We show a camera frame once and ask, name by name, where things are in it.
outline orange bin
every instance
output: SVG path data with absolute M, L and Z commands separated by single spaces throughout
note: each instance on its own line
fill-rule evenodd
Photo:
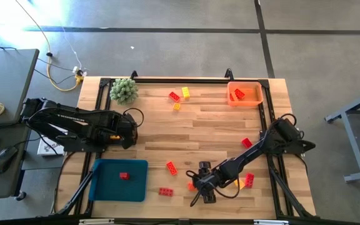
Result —
M 245 94 L 244 98 L 238 101 L 231 100 L 231 93 L 236 89 Z M 230 106 L 257 106 L 263 102 L 262 86 L 258 82 L 228 82 L 227 103 Z

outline lego brick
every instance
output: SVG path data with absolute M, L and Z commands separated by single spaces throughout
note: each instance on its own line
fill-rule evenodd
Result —
M 160 187 L 159 188 L 159 195 L 172 197 L 173 196 L 173 189 L 166 188 L 166 187 Z
M 128 180 L 128 179 L 130 179 L 130 175 L 129 175 L 128 172 L 120 172 L 120 173 L 119 173 L 119 177 L 120 177 L 120 179 L 122 179 L 122 180 Z
M 188 87 L 182 87 L 181 90 L 184 98 L 190 98 L 190 92 L 188 91 Z
M 174 110 L 179 110 L 180 109 L 180 104 L 179 103 L 174 103 L 173 109 Z
M 189 191 L 196 191 L 197 189 L 194 187 L 193 182 L 189 181 L 187 184 L 188 190 Z
M 234 90 L 234 92 L 236 93 L 238 99 L 243 99 L 245 97 L 245 94 L 239 89 Z
M 248 138 L 242 140 L 241 143 L 247 149 L 249 149 L 253 145 Z
M 240 190 L 241 190 L 242 188 L 244 188 L 245 183 L 241 179 L 239 180 L 240 180 Z M 236 187 L 238 186 L 237 180 L 234 181 L 234 185 L 236 185 Z
M 250 172 L 247 173 L 246 178 L 245 178 L 245 186 L 247 188 L 251 188 L 253 186 L 254 183 L 254 174 L 251 174 Z
M 178 103 L 180 101 L 180 97 L 174 92 L 170 92 L 169 98 L 171 98 L 175 103 Z
M 238 97 L 236 96 L 236 93 L 234 93 L 234 92 L 230 93 L 230 100 L 238 101 Z
M 170 173 L 174 176 L 178 173 L 178 170 L 174 167 L 174 164 L 172 161 L 166 163 L 167 169 L 170 171 Z

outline gray floor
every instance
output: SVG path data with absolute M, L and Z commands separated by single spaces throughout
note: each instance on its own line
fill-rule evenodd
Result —
M 258 28 L 252 0 L 21 2 L 43 26 L 59 26 L 60 18 L 65 26 L 89 28 Z M 359 0 L 261 0 L 261 6 L 267 29 L 360 30 Z M 0 45 L 38 48 L 40 58 L 46 59 L 42 34 L 20 30 L 33 25 L 14 1 L 0 5 Z M 54 63 L 77 65 L 64 33 L 46 34 Z M 130 75 L 137 70 L 141 76 L 221 77 L 232 68 L 237 77 L 268 77 L 259 34 L 68 32 L 66 36 L 90 76 Z M 287 81 L 298 127 L 317 144 L 306 156 L 317 214 L 360 222 L 360 181 L 346 184 L 343 179 L 358 172 L 344 126 L 323 120 L 360 95 L 360 36 L 270 34 L 267 39 L 274 75 Z M 38 62 L 37 69 L 44 73 L 46 65 Z M 68 75 L 52 69 L 56 80 Z M 73 84 L 70 79 L 61 85 Z M 75 106 L 79 90 L 60 92 L 34 73 L 28 96 Z M 47 215 L 57 175 L 57 170 L 27 173 L 22 188 L 29 196 L 22 202 L 0 199 L 0 219 Z

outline computer mouse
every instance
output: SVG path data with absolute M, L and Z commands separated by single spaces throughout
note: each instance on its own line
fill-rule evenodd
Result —
M 0 152 L 0 174 L 5 173 L 5 171 L 9 168 L 12 159 L 18 151 L 19 150 L 15 146 L 9 146 Z

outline red lego brick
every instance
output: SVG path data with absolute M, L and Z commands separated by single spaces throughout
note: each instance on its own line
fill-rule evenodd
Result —
M 248 138 L 242 140 L 241 143 L 244 145 L 245 148 L 248 149 L 253 145 Z
M 178 103 L 180 101 L 180 97 L 174 92 L 170 92 L 169 98 L 171 98 L 175 103 Z
M 254 175 L 251 173 L 247 173 L 245 178 L 245 186 L 247 188 L 251 188 L 253 186 L 253 182 L 254 182 Z
M 123 180 L 128 180 L 128 179 L 130 179 L 130 175 L 129 175 L 128 172 L 120 172 L 120 173 L 119 173 L 119 177 L 120 177 L 120 179 L 123 179 Z
M 178 170 L 174 167 L 174 164 L 172 161 L 166 163 L 167 169 L 170 171 L 170 173 L 174 176 L 178 173 Z
M 189 191 L 196 191 L 196 190 L 197 190 L 197 189 L 194 187 L 192 181 L 189 181 L 189 182 L 188 182 L 187 187 L 188 187 L 188 190 L 189 190 Z
M 173 189 L 166 188 L 166 187 L 160 187 L 159 188 L 159 195 L 172 197 L 173 196 Z
M 234 90 L 234 92 L 236 93 L 238 99 L 243 99 L 245 97 L 245 94 L 239 89 Z

